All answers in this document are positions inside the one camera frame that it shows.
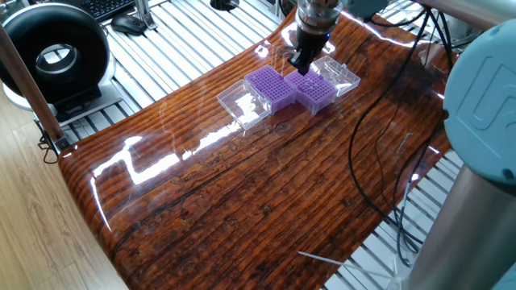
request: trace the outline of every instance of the purple grid rack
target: purple grid rack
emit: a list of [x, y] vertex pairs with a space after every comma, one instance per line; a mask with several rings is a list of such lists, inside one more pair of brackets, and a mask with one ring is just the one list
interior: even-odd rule
[[298, 102], [312, 114], [317, 114], [337, 98], [337, 88], [312, 69], [305, 76], [298, 71], [292, 72], [285, 77], [285, 80], [298, 88]]
[[270, 65], [265, 65], [244, 77], [271, 104], [271, 114], [296, 101], [297, 90]]

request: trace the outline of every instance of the resin-coated wood surface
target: resin-coated wood surface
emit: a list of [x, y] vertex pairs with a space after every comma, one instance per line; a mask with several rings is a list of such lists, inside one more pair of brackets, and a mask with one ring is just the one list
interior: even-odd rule
[[[336, 266], [298, 251], [345, 260], [381, 221], [352, 182], [347, 149], [414, 37], [343, 13], [325, 52], [361, 77], [358, 88], [316, 116], [295, 103], [243, 131], [217, 95], [266, 64], [292, 72], [284, 54], [295, 27], [291, 14], [262, 43], [61, 153], [73, 198], [129, 288], [316, 289]], [[391, 202], [400, 168], [442, 113], [447, 61], [440, 52], [424, 68], [426, 50], [355, 140], [358, 179], [386, 211], [381, 169]], [[441, 131], [419, 173], [448, 148]]]

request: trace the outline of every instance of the wooden floor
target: wooden floor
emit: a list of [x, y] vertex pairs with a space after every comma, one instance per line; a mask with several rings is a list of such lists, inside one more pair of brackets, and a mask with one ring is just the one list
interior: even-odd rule
[[0, 289], [127, 289], [43, 162], [32, 114], [0, 91]]

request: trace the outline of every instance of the clear plastic lid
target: clear plastic lid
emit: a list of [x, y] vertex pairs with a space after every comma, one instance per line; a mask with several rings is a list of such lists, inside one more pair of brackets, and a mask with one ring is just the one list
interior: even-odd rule
[[350, 72], [345, 64], [339, 64], [329, 56], [324, 56], [314, 61], [310, 68], [337, 88], [339, 91], [337, 97], [356, 88], [360, 83], [360, 78], [353, 72]]
[[217, 99], [244, 130], [249, 130], [271, 114], [270, 104], [245, 80], [225, 89]]

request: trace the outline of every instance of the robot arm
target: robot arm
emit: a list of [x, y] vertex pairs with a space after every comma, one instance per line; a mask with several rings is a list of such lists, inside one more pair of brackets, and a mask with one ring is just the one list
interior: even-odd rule
[[298, 47], [289, 62], [305, 75], [314, 58], [322, 51], [335, 28], [340, 11], [356, 17], [371, 18], [384, 9], [388, 0], [298, 0], [296, 23], [298, 24]]

